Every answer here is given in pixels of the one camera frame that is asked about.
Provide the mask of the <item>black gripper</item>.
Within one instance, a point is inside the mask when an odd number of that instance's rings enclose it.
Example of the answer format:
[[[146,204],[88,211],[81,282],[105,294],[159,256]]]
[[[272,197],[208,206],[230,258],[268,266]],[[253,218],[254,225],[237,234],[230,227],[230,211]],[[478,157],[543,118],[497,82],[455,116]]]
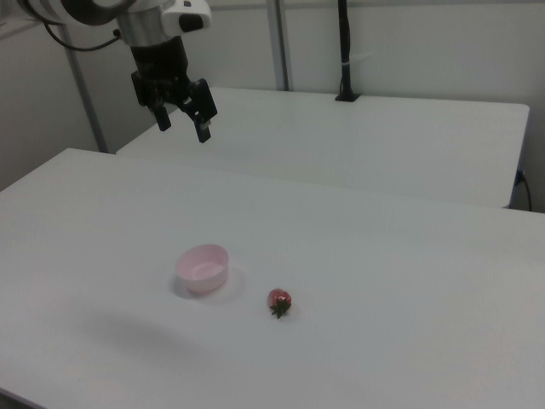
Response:
[[[165,131],[171,127],[164,104],[181,106],[193,121],[198,141],[208,141],[209,126],[217,108],[207,81],[203,78],[191,81],[187,76],[188,60],[181,37],[130,50],[137,67],[131,74],[137,100],[153,112],[159,129]]]

